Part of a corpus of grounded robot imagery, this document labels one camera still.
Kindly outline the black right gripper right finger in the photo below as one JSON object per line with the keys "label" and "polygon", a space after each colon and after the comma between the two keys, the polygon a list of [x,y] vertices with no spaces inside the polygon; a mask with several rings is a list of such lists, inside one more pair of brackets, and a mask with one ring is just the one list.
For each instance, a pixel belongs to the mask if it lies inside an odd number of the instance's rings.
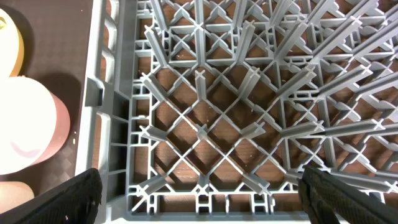
{"label": "black right gripper right finger", "polygon": [[306,166],[298,180],[298,195],[311,223],[397,223],[397,210],[334,178]]}

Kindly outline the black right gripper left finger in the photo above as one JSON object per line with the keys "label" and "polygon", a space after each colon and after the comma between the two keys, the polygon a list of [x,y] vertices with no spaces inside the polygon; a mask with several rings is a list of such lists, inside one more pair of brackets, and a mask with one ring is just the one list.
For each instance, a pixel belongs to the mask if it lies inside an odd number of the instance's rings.
{"label": "black right gripper left finger", "polygon": [[1,224],[93,224],[101,204],[102,188],[98,169],[90,168],[48,192],[1,214]]}

